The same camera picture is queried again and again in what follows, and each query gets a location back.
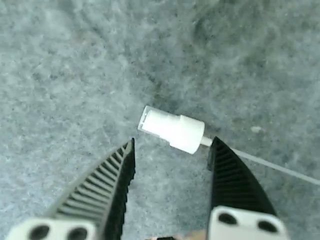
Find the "gray carpet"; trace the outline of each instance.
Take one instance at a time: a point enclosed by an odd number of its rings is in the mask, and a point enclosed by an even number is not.
[[[147,104],[320,178],[319,1],[206,4],[0,0],[1,239],[131,137],[123,239],[204,228],[208,149],[188,155],[137,132]],[[320,188],[246,163],[292,238],[319,239]]]

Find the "screw hole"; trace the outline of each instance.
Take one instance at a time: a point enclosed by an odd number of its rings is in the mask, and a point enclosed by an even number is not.
[[[259,229],[270,232],[270,233],[278,232],[277,228],[272,223],[270,223],[268,221],[259,221],[258,227],[259,227]]]
[[[87,238],[87,230],[83,227],[73,229],[69,234],[67,240],[85,240]]]
[[[219,215],[219,221],[229,225],[237,225],[237,220],[228,213],[221,213]]]
[[[50,228],[47,225],[40,225],[36,226],[34,229],[32,229],[29,239],[30,240],[42,240],[44,239],[48,233]]]

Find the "small white debris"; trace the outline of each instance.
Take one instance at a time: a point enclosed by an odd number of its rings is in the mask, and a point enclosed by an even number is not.
[[[251,131],[254,132],[255,134],[261,132],[263,129],[260,126],[252,126]]]

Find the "white spray nozzle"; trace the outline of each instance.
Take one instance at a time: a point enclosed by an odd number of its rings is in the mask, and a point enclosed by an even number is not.
[[[170,146],[180,149],[189,154],[194,154],[199,145],[210,147],[213,140],[204,136],[205,123],[187,116],[177,116],[161,111],[151,106],[144,108],[140,119],[138,130],[155,135],[170,143]],[[243,151],[232,150],[239,157],[265,165],[269,168],[281,171],[301,180],[320,186],[320,180],[306,176],[302,173],[292,171],[283,166],[268,162],[262,158],[252,156]]]
[[[194,154],[200,144],[210,146],[212,140],[204,136],[205,123],[187,116],[177,116],[146,106],[138,129],[169,142],[170,146]]]

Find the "ribbed rubber pad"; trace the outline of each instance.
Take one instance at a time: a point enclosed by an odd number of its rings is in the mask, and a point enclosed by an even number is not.
[[[266,193],[242,160],[218,137],[210,148],[208,169],[213,172],[211,210],[226,206],[276,216]]]
[[[80,177],[46,216],[95,223],[101,239],[119,240],[128,186],[135,174],[134,139]]]

